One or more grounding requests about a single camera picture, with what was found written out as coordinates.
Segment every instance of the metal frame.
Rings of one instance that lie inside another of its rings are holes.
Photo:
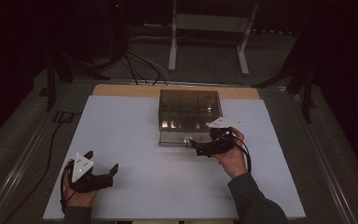
[[[250,18],[241,18],[178,14],[176,11],[176,1],[177,0],[173,0],[172,7],[172,41],[168,70],[174,71],[176,68],[176,29],[213,30],[238,33],[241,32],[244,34],[244,36],[241,44],[237,46],[237,54],[240,62],[241,73],[244,76],[248,76],[249,69],[245,59],[244,50],[248,42],[249,35],[252,31],[258,5],[253,6]]]
[[[305,135],[308,137],[308,140],[311,143],[313,152],[315,153],[316,161],[322,171],[322,175],[324,176],[324,180],[327,184],[327,187],[330,190],[330,193],[333,197],[334,202],[336,203],[337,210],[341,215],[342,221],[345,224],[356,224],[357,220],[354,216],[354,213],[351,210],[349,203],[345,197],[344,191],[337,181],[336,175],[334,174],[328,159],[324,154],[324,150],[321,144],[316,137],[316,134],[312,130],[311,126],[304,120],[301,111],[301,99],[296,94],[289,94],[290,100],[293,104],[293,107],[296,110],[296,115],[298,120],[301,122],[301,126],[303,127],[303,131]]]

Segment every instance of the white surface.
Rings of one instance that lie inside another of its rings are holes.
[[[262,100],[221,100],[226,118],[241,121],[252,174],[265,196],[289,218],[304,217],[296,187]],[[112,188],[99,192],[93,218],[237,218],[228,175],[214,158],[192,148],[158,146],[158,98],[91,96],[63,166],[77,152],[94,150],[95,175],[119,163]],[[60,219],[60,177],[46,219]]]

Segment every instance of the dark background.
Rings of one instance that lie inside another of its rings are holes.
[[[34,76],[46,68],[47,46],[59,43],[79,49],[75,55],[80,58],[87,57],[90,42],[80,32],[74,2],[0,1],[0,127],[33,88]],[[315,84],[321,87],[358,158],[358,1],[259,2],[254,32],[298,35],[284,67],[305,60],[318,62]],[[131,25],[171,22],[171,1],[119,3],[123,20]],[[241,5],[238,1],[225,1],[222,6],[221,1],[184,0],[178,7],[184,12],[240,15],[241,10],[232,8]]]

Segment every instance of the cable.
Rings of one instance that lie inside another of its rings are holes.
[[[246,146],[246,144],[245,144],[242,140],[240,140],[240,142],[245,146],[246,150],[243,149],[243,147],[238,146],[238,144],[236,144],[236,143],[234,143],[234,145],[235,145],[236,147],[239,147],[240,149],[242,149],[243,153],[245,153],[246,163],[247,163],[247,165],[248,165],[248,172],[251,173],[251,172],[252,172],[251,154],[249,153],[249,149],[248,149],[248,147]]]
[[[76,191],[74,191],[74,192],[72,193],[72,195],[68,198],[68,200],[66,200],[64,203],[69,202],[69,200],[71,200],[71,198],[74,197],[75,194],[76,194]]]
[[[150,67],[150,68],[152,68],[153,70],[155,70],[155,71],[158,73],[158,76],[157,76],[156,80],[153,82],[152,85],[155,85],[155,84],[159,81],[159,78],[161,77],[161,73],[157,70],[156,67],[150,65],[149,63],[144,63],[144,62],[137,61],[137,60],[135,60],[135,59],[133,59],[133,58],[130,58],[130,60],[132,60],[132,61],[134,61],[134,62],[136,62],[136,63],[140,63],[141,65]]]
[[[162,80],[164,81],[165,85],[168,86],[167,80],[168,80],[168,82],[170,82],[170,84],[171,84],[171,81],[170,81],[170,79],[168,78],[168,75],[167,75],[167,71],[165,71],[165,69],[164,69],[161,65],[159,65],[159,64],[157,64],[157,63],[154,63],[154,62],[152,62],[152,61],[149,61],[149,60],[147,60],[146,58],[143,58],[143,57],[141,57],[141,56],[138,56],[138,55],[136,55],[135,53],[133,53],[132,51],[130,51],[129,49],[127,49],[126,51],[127,51],[129,54],[131,54],[131,55],[133,55],[133,56],[135,56],[135,57],[137,57],[137,58],[139,58],[139,59],[141,59],[141,60],[144,60],[144,61],[147,62],[150,66],[152,66],[152,67],[156,70],[156,72],[161,76],[161,78],[162,78]],[[158,68],[160,68],[160,69],[164,72],[164,75],[165,75],[165,77],[167,78],[167,80],[165,80],[165,78],[162,76],[162,74],[159,72],[159,70],[158,70],[154,65],[157,66]]]
[[[136,67],[135,67],[134,65],[132,65],[131,58],[127,56],[127,53],[125,53],[125,57],[126,57],[126,59],[127,59],[127,62],[128,62],[128,64],[129,64],[129,67],[130,67],[131,71],[133,71],[133,73],[134,73],[136,76],[138,76],[138,77],[140,77],[141,79],[143,79],[143,80],[145,81],[145,85],[150,85],[150,84],[148,83],[147,79],[146,79],[145,77],[141,76],[141,75],[138,73],[138,71],[136,70]]]
[[[129,66],[131,66],[131,68],[132,68],[133,71],[136,73],[136,75],[145,81],[145,85],[149,85],[149,86],[150,86],[150,83],[147,81],[147,79],[144,78],[144,77],[142,77],[142,76],[138,73],[138,71],[136,70],[136,67],[135,67],[134,65],[132,65],[132,63],[131,63],[130,61],[133,61],[133,62],[136,62],[136,63],[140,63],[140,64],[145,65],[145,66],[150,66],[150,65],[149,65],[149,64],[144,64],[144,63],[141,63],[141,62],[138,62],[138,61],[134,60],[133,58],[131,58],[131,57],[129,57],[129,56],[127,55],[127,52],[125,52],[125,54],[126,54],[126,57],[127,57],[128,62],[129,62]]]
[[[127,59],[127,62],[129,63],[129,68],[130,68],[130,72],[131,72],[131,74],[132,74],[132,77],[133,77],[133,79],[135,80],[136,85],[138,85],[138,80],[136,79],[136,76],[135,76],[135,74],[134,74],[133,71],[132,71],[132,67],[130,66],[130,60],[129,60],[129,58],[127,57],[126,54],[124,54],[124,57]]]
[[[16,213],[17,211],[19,211],[19,209],[25,204],[25,202],[34,194],[34,192],[37,190],[37,188],[39,188],[40,184],[42,183],[42,181],[45,179],[46,174],[48,173],[48,169],[49,166],[51,164],[51,154],[52,154],[52,150],[53,150],[53,142],[54,142],[54,138],[55,135],[57,134],[57,131],[60,129],[60,127],[66,122],[69,121],[71,119],[73,119],[75,116],[81,115],[81,113],[77,113],[72,115],[71,117],[63,120],[54,130],[53,135],[51,136],[50,139],[50,145],[49,145],[49,149],[48,149],[48,164],[46,165],[46,169],[45,172],[42,174],[42,177],[40,177],[39,181],[36,183],[36,185],[34,186],[34,188],[31,190],[30,193],[28,193],[28,195],[22,200],[22,202],[17,205],[17,207],[13,210],[13,212],[10,213],[10,215],[2,222],[2,223],[7,223]]]

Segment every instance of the dark sleeve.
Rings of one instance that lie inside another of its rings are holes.
[[[66,207],[63,224],[90,224],[92,208]]]
[[[286,215],[275,202],[264,197],[251,174],[235,177],[228,183],[241,223],[287,223]]]

